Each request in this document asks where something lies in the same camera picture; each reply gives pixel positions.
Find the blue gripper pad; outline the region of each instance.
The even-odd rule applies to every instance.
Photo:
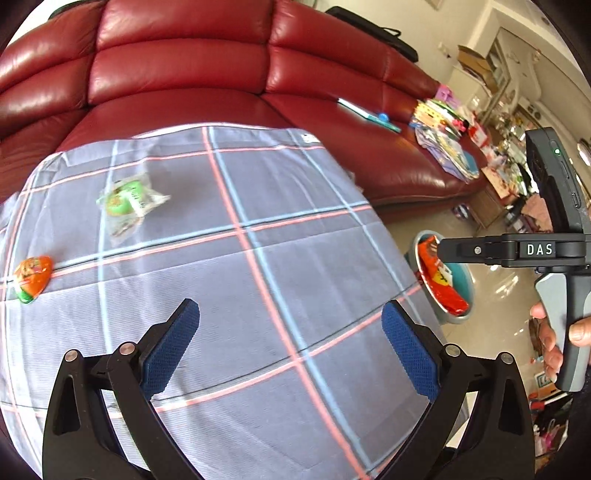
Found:
[[[382,309],[382,328],[419,395],[431,403],[439,394],[437,365],[396,307],[388,302]]]
[[[141,388],[148,400],[164,391],[199,328],[199,305],[193,300],[184,303],[184,308],[175,312],[178,316],[144,361]]]

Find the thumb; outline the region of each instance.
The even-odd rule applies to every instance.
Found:
[[[591,317],[571,325],[569,339],[576,346],[591,345]]]

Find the sofa backrest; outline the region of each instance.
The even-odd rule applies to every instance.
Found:
[[[0,140],[49,116],[188,87],[343,97],[408,121],[438,85],[394,49],[291,0],[96,1],[0,57]]]

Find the handheld device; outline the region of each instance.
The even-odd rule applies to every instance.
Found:
[[[543,128],[525,136],[527,162],[548,207],[554,233],[444,239],[438,255],[446,263],[530,267],[542,273],[536,289],[564,354],[556,386],[577,392],[584,385],[591,348],[574,346],[568,331],[591,314],[591,220],[556,132]]]

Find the candy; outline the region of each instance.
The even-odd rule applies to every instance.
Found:
[[[53,262],[47,256],[32,257],[23,260],[14,272],[14,290],[21,302],[35,300],[51,278]]]

